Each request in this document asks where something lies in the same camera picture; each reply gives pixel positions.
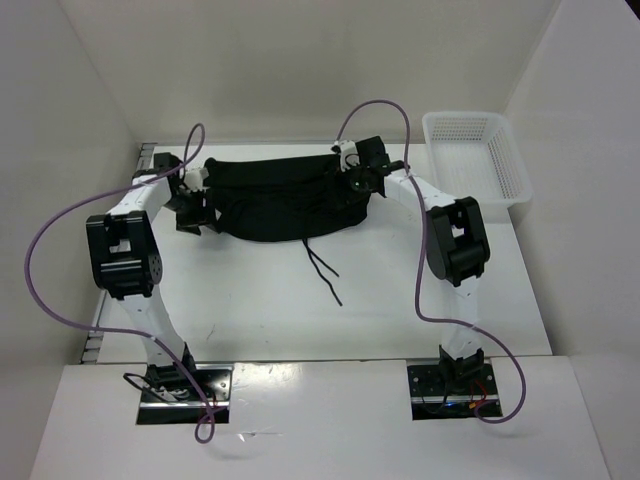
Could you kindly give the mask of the black shorts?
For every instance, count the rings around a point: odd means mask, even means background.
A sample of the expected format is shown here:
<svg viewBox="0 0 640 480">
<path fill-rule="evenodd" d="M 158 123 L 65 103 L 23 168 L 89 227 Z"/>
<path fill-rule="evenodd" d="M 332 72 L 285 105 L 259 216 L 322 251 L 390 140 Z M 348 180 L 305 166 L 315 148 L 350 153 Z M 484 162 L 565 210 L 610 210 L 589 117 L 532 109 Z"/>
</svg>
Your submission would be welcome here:
<svg viewBox="0 0 640 480">
<path fill-rule="evenodd" d="M 310 240 L 354 227 L 368 214 L 371 193 L 359 190 L 335 154 L 245 162 L 205 161 L 206 204 L 218 233 L 259 243 L 299 241 L 316 273 L 342 305 L 323 274 L 339 273 Z"/>
</svg>

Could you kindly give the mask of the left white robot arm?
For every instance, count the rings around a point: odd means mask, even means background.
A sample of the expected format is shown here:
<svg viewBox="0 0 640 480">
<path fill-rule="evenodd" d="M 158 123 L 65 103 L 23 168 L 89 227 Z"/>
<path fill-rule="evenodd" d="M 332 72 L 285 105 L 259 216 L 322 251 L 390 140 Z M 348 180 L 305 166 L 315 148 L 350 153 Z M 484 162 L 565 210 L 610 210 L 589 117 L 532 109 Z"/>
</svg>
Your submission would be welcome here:
<svg viewBox="0 0 640 480">
<path fill-rule="evenodd" d="M 176 229 L 199 235 L 208 222 L 203 180 L 196 169 L 183 174 L 173 154 L 153 156 L 153 167 L 134 174 L 133 190 L 107 213 L 92 215 L 86 233 L 96 285 L 128 313 L 145 334 L 144 381 L 149 394 L 167 401 L 196 394 L 200 376 L 186 342 L 178 335 L 161 296 L 163 263 L 152 222 L 162 208 L 175 214 Z"/>
</svg>

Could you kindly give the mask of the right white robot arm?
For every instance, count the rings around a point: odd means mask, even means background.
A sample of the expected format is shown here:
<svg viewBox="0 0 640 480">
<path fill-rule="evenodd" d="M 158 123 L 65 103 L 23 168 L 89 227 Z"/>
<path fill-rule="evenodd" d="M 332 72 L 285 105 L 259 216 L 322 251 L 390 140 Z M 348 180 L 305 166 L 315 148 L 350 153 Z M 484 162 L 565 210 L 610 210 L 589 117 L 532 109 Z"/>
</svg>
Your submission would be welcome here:
<svg viewBox="0 0 640 480">
<path fill-rule="evenodd" d="M 480 373 L 485 356 L 477 330 L 478 287 L 490 258 L 484 220 L 472 197 L 456 198 L 392 162 L 382 140 L 337 141 L 341 172 L 358 193 L 378 193 L 414 210 L 422 221 L 419 275 L 441 282 L 446 309 L 428 317 L 442 325 L 438 378 L 446 394 L 460 393 Z"/>
</svg>

